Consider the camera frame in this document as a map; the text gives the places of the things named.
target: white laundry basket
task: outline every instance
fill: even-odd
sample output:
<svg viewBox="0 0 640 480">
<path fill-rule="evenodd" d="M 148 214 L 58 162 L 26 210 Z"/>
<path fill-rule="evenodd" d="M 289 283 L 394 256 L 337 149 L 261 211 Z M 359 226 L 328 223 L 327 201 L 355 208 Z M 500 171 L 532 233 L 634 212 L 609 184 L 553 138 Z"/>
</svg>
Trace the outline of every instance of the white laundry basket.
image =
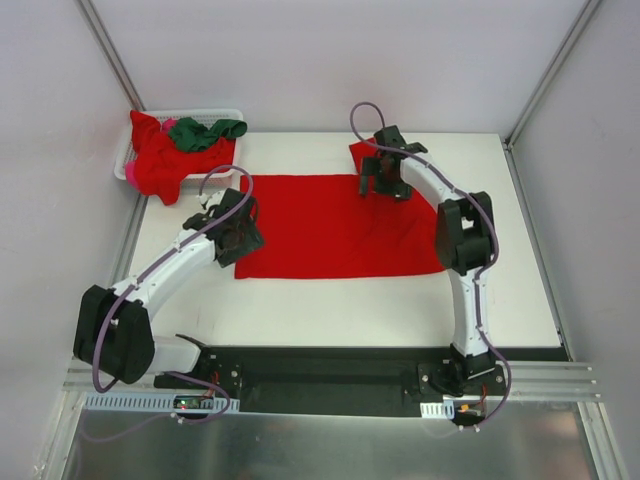
<svg viewBox="0 0 640 480">
<path fill-rule="evenodd" d="M 142 112 L 146 115 L 150 115 L 152 117 L 157 118 L 160 123 L 168 120 L 170 118 L 183 118 L 183 117 L 192 117 L 194 120 L 202 123 L 207 127 L 211 127 L 216 121 L 223 119 L 230 120 L 243 120 L 242 112 L 240 110 L 228 109 L 228 108 L 214 108 L 214 109 L 198 109 L 198 110 L 157 110 L 150 112 Z M 120 141 L 120 148 L 118 149 L 118 153 L 116 156 L 116 164 L 114 167 L 114 173 L 116 177 L 120 180 L 126 180 L 124 173 L 124 166 L 133 162 L 138 156 L 135 150 L 133 149 L 133 144 L 131 142 L 131 132 L 133 127 L 131 124 L 126 128 L 126 131 L 122 135 L 122 139 Z M 242 143 L 242 137 L 236 140 L 235 149 L 233 151 L 233 162 L 232 164 L 236 164 L 236 160 L 238 159 L 238 154 L 240 151 L 240 145 Z M 209 180 L 207 181 L 208 186 L 219 187 L 219 188 L 229 188 L 231 187 L 232 175 L 233 171 L 229 170 L 224 173 L 215 173 L 211 175 Z M 201 180 L 204 178 L 206 174 L 194 174 L 188 175 L 182 182 L 183 187 L 193 187 L 199 186 Z"/>
</svg>

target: folded red fabric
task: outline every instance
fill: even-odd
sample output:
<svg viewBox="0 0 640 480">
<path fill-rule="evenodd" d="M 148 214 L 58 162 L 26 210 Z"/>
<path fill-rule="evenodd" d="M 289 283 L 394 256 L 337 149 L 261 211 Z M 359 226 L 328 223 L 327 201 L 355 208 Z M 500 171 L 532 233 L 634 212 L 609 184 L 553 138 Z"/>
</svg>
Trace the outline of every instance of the folded red fabric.
<svg viewBox="0 0 640 480">
<path fill-rule="evenodd" d="M 242 258 L 235 277 L 330 279 L 442 271 L 436 213 L 419 195 L 358 194 L 357 175 L 256 175 L 265 246 Z M 241 189 L 246 191 L 243 179 Z"/>
<path fill-rule="evenodd" d="M 221 138 L 204 152 L 185 153 L 160 130 L 155 118 L 136 111 L 130 117 L 131 141 L 138 154 L 134 164 L 136 182 L 143 195 L 158 195 L 165 205 L 178 201 L 180 183 L 187 175 L 208 173 L 233 162 L 235 140 Z"/>
</svg>

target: white table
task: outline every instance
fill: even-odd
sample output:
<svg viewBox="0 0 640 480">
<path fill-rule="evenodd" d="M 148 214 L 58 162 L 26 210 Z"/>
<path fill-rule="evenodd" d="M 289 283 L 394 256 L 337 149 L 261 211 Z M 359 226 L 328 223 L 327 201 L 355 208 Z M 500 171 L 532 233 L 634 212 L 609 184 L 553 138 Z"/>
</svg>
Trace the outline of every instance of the white table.
<svg viewBox="0 0 640 480">
<path fill-rule="evenodd" d="M 406 134 L 458 186 L 493 200 L 501 258 L 488 282 L 491 337 L 500 347 L 558 347 L 551 310 L 497 135 Z M 253 174 L 355 173 L 350 133 L 253 133 L 239 165 Z M 140 270 L 199 211 L 192 195 L 172 207 L 150 198 L 131 271 Z M 447 346 L 453 335 L 446 273 L 349 280 L 235 280 L 217 264 L 195 274 L 153 320 L 155 334 L 213 345 Z"/>
</svg>

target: dark green garment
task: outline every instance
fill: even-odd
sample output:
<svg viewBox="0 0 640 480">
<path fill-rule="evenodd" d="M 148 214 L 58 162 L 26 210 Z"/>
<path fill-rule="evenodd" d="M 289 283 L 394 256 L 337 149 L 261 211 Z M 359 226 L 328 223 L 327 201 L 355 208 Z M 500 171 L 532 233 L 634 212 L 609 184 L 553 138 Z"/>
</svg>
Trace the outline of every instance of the dark green garment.
<svg viewBox="0 0 640 480">
<path fill-rule="evenodd" d="M 204 152 L 220 137 L 234 140 L 247 133 L 247 124 L 241 120 L 218 120 L 207 128 L 191 117 L 185 117 L 169 130 L 176 148 L 183 152 Z"/>
</svg>

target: white wall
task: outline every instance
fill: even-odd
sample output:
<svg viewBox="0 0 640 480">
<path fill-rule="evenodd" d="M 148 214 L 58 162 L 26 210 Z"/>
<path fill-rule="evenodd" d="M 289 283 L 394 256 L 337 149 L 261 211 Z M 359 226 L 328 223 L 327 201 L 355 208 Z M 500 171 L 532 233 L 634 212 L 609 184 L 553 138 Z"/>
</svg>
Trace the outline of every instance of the white wall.
<svg viewBox="0 0 640 480">
<path fill-rule="evenodd" d="M 95 0 L 147 109 L 254 130 L 509 133 L 584 0 Z M 363 129 L 377 125 L 363 124 Z"/>
<path fill-rule="evenodd" d="M 599 367 L 636 478 L 640 2 L 604 2 L 515 153 L 570 345 Z"/>
<path fill-rule="evenodd" d="M 0 478 L 28 478 L 131 201 L 112 173 L 128 105 L 74 2 L 0 6 Z"/>
</svg>

